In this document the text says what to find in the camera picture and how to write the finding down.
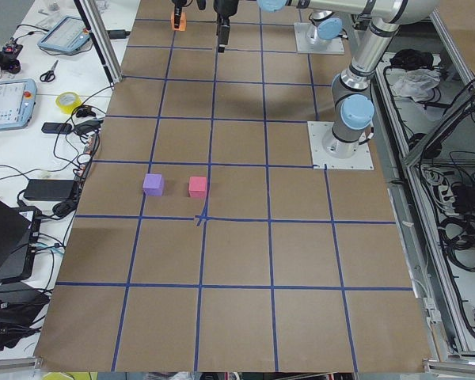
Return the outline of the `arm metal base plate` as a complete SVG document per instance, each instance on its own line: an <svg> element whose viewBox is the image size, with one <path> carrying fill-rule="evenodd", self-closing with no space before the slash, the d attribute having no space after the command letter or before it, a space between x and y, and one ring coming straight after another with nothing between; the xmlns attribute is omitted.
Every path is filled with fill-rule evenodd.
<svg viewBox="0 0 475 380"><path fill-rule="evenodd" d="M331 40L322 38L311 23L294 23L294 37L297 53L319 55L343 55L344 45L339 35Z"/></svg>
<svg viewBox="0 0 475 380"><path fill-rule="evenodd" d="M333 122L307 123L312 166L315 169L373 170L366 133L357 142L341 142L333 135Z"/></svg>

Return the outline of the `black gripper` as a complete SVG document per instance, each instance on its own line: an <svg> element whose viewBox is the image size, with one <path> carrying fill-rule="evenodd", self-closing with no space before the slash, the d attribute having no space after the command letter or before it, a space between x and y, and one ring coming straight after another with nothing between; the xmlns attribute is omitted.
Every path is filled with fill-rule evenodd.
<svg viewBox="0 0 475 380"><path fill-rule="evenodd" d="M238 0L214 0L217 17L218 53L224 53L229 43L230 19L238 11Z"/></svg>
<svg viewBox="0 0 475 380"><path fill-rule="evenodd" d="M172 3L174 4L173 26L179 28L181 26L182 8L189 7L193 0L172 0ZM196 0L196 4L199 10L206 9L206 0Z"/></svg>

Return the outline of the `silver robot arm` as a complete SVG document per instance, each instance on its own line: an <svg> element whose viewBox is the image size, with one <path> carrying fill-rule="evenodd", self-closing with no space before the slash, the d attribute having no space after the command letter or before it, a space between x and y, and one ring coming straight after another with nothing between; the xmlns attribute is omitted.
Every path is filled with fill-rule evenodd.
<svg viewBox="0 0 475 380"><path fill-rule="evenodd" d="M370 125L374 105L368 97L370 78L401 25L428 17L437 1L259 1L261 10L273 13L286 6L371 16L349 67L332 82L336 119L322 138L324 150L332 157L346 159L355 154L359 138Z"/></svg>
<svg viewBox="0 0 475 380"><path fill-rule="evenodd" d="M173 13L171 17L171 25L174 30L181 30L181 18L183 16L183 8L188 7L188 1L172 1ZM258 6L269 13L281 10L286 6L288 1L257 1ZM230 18L238 11L239 1L213 1L213 9L216 12L216 36L218 37L218 50L225 51L225 47L229 41L230 35ZM338 37L342 30L342 21L338 17L333 16L333 12L329 12L326 16L315 17L315 13L311 16L311 25L314 27L314 38L318 40L332 40Z"/></svg>

